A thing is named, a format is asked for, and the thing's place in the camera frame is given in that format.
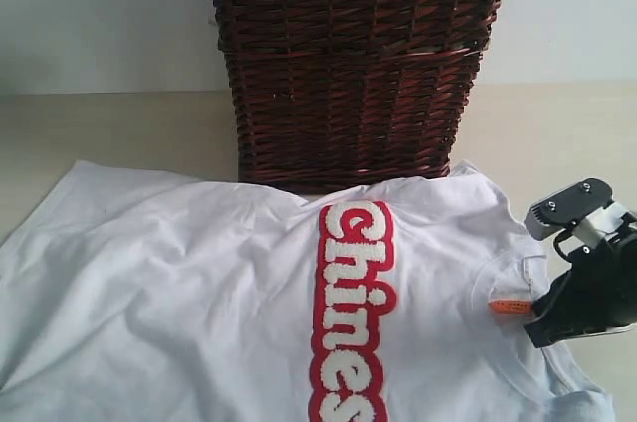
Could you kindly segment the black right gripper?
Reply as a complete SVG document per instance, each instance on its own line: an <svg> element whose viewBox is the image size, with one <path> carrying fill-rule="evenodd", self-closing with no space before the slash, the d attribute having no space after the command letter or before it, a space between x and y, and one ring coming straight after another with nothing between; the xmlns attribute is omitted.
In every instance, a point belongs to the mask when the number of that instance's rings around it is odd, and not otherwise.
<svg viewBox="0 0 637 422"><path fill-rule="evenodd" d="M535 347L603 335L636 323L636 230L568 254L571 267L531 304L525 332Z"/></svg>

